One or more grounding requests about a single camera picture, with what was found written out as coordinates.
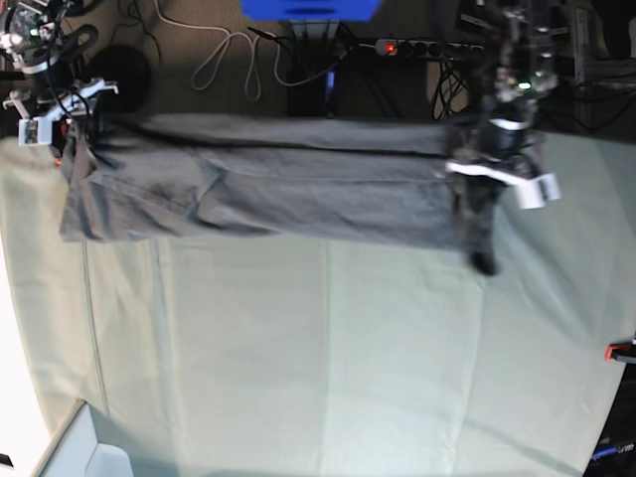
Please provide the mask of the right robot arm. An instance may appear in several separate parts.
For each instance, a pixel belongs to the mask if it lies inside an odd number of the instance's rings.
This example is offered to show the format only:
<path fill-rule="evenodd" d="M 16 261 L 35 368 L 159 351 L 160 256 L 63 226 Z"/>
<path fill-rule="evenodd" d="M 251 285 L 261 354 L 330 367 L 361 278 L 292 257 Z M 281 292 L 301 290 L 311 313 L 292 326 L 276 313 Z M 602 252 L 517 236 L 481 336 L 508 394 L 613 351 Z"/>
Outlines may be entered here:
<path fill-rule="evenodd" d="M 1 3 L 1 61 L 12 67 L 1 72 L 1 90 L 22 81 L 25 89 L 5 95 L 3 109 L 14 108 L 23 118 L 50 113 L 55 121 L 78 120 L 87 125 L 99 94 L 88 87 L 86 52 L 98 40 L 95 25 L 84 23 L 64 30 L 69 18 L 81 18 L 99 1 L 3 1 Z"/>

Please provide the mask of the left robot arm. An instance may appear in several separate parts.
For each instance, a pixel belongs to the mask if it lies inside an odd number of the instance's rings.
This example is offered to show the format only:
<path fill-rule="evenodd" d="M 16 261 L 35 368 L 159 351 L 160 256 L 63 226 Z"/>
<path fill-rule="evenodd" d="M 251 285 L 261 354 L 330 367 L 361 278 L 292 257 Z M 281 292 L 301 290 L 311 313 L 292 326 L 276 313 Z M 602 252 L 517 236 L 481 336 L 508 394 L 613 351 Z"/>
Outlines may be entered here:
<path fill-rule="evenodd" d="M 547 1 L 480 1 L 486 46 L 478 70 L 481 98 L 473 123 L 454 134 L 445 164 L 454 211 L 470 265 L 485 276 L 498 267 L 493 226 L 502 194 L 536 210 L 560 197 L 543 166 L 540 101 L 556 88 L 551 5 Z"/>

